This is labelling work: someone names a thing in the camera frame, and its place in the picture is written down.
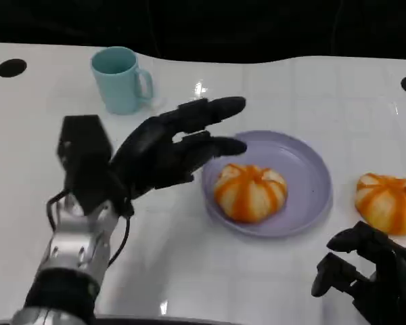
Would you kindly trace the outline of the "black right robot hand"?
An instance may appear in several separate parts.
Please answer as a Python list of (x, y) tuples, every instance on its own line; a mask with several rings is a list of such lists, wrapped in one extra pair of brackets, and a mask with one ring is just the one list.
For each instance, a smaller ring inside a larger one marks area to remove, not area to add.
[[(317, 265), (311, 294), (321, 297), (330, 288), (353, 298), (353, 305), (369, 324), (406, 324), (406, 248), (384, 232), (359, 221), (327, 243), (331, 250)], [(355, 251), (375, 264), (366, 277), (334, 252)]]

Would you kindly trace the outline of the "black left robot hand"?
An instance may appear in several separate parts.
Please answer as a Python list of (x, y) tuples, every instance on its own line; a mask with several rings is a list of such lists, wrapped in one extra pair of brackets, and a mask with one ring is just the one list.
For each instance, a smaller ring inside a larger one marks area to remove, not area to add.
[(215, 137), (206, 130), (239, 114), (246, 106), (240, 96), (202, 98), (144, 121), (124, 140), (110, 166), (135, 200), (153, 189), (194, 179), (194, 172), (213, 158), (245, 153), (247, 145), (232, 137)]

